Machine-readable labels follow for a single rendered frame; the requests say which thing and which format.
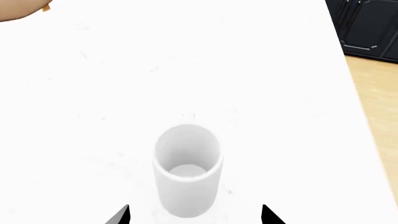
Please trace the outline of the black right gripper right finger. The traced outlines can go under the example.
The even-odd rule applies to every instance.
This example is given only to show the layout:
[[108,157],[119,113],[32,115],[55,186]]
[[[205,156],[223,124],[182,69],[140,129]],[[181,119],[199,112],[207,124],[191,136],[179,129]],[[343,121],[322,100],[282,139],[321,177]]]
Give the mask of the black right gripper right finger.
[[286,224],[267,205],[262,205],[262,224]]

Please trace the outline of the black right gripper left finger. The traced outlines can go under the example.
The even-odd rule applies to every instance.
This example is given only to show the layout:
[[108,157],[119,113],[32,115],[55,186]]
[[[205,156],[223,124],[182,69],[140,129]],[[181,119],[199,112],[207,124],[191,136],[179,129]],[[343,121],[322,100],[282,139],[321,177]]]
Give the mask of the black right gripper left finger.
[[131,214],[129,205],[125,205],[114,216],[112,216],[105,224],[130,224]]

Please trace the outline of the white cylindrical mug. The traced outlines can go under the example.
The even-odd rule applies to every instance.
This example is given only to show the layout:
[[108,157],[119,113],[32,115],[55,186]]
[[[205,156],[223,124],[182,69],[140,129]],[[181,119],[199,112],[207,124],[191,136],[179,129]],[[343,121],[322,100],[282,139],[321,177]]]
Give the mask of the white cylindrical mug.
[[217,137],[195,124],[159,136],[152,167],[161,205],[179,218],[194,218],[215,202],[224,156]]

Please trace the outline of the tan rounded object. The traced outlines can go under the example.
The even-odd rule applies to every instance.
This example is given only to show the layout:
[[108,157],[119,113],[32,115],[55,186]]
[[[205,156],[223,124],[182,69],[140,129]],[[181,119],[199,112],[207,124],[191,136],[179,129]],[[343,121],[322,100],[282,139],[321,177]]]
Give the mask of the tan rounded object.
[[25,18],[41,9],[49,8],[53,0],[0,0],[0,22]]

